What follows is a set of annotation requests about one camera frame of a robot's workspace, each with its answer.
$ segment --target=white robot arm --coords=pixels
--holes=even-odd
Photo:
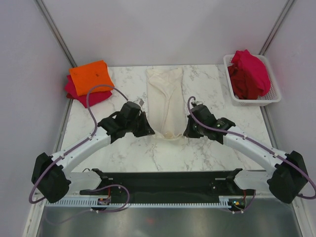
[[[307,183],[307,180],[298,172],[293,171],[291,167],[276,158],[277,155],[287,157],[290,162],[307,173],[303,158],[299,153],[286,154],[274,148],[271,149],[275,154],[267,152],[260,146],[245,139],[246,137],[249,138],[249,136],[230,120],[226,118],[216,119],[203,104],[195,105],[192,113],[203,124],[221,131],[225,130],[227,133],[206,129],[196,123],[190,115],[188,116],[189,121],[184,136],[189,138],[207,136],[210,140],[216,140],[223,145],[238,150],[265,169],[262,171],[242,169],[231,171],[233,182],[239,189],[268,191],[281,201],[291,203]],[[102,181],[100,174],[94,171],[73,173],[72,170],[91,154],[115,142],[127,132],[132,132],[136,137],[154,134],[147,122],[145,113],[141,112],[140,107],[132,102],[125,103],[121,111],[115,112],[108,118],[101,120],[96,131],[89,133],[87,135],[89,140],[82,145],[79,144],[84,139],[51,156],[45,153],[39,155],[33,171],[32,182],[35,184],[43,171],[59,159],[38,185],[38,189],[49,202],[53,203],[60,200],[68,192],[97,188]],[[244,137],[236,136],[234,133],[242,134]]]

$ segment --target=orange towel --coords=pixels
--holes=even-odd
[[[108,84],[114,86],[108,73],[108,66],[103,60],[77,68],[70,68],[69,72],[78,96],[86,95],[96,85]],[[102,86],[94,89],[93,92],[108,90],[112,90],[112,88]]]

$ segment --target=plastic basket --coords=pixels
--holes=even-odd
[[[264,63],[264,65],[267,68],[269,79],[271,82],[271,88],[269,92],[265,96],[259,96],[256,100],[239,100],[235,97],[231,79],[229,77],[228,73],[228,66],[232,65],[231,61],[232,58],[234,57],[234,54],[229,54],[224,56],[224,65],[225,65],[225,70],[226,70],[226,76],[227,76],[227,81],[228,81],[228,86],[231,91],[231,96],[232,96],[232,104],[234,106],[265,106],[273,102],[279,102],[282,98],[280,90],[277,85],[276,78],[272,72],[271,66],[265,56],[262,55],[254,55],[257,58],[261,60],[261,62]]]

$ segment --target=gray floor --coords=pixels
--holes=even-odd
[[[84,208],[46,207],[51,222]],[[293,207],[255,199],[244,214],[218,209],[129,208],[118,213],[85,213],[64,224],[42,221],[38,237],[301,237]]]

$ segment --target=marble surface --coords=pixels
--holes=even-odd
[[[232,105],[224,65],[114,67],[113,82],[130,101],[143,99],[143,110],[148,112],[146,69],[183,68],[183,95],[185,104],[194,95],[203,101],[217,117],[226,117],[258,140],[270,144],[259,107],[234,107]],[[110,99],[92,107],[97,121],[121,109],[125,100],[117,92]],[[88,110],[74,101],[62,148],[73,144],[93,129]],[[243,154],[206,138],[187,139],[183,144],[154,139],[135,138],[127,134],[91,155],[74,172],[85,168],[99,168],[104,172],[146,171],[208,171],[262,169]]]

